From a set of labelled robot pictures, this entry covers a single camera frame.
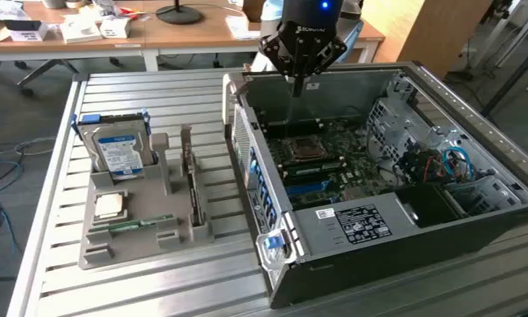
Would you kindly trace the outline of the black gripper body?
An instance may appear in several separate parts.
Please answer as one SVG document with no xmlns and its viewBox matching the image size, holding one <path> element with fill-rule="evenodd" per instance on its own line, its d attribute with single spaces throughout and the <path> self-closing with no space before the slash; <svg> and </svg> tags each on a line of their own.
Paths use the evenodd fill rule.
<svg viewBox="0 0 528 317">
<path fill-rule="evenodd" d="M 339 17 L 339 1 L 283 1 L 278 32 L 289 32 L 298 38 L 297 64 L 313 37 L 330 40 L 337 36 L 335 24 Z"/>
</svg>

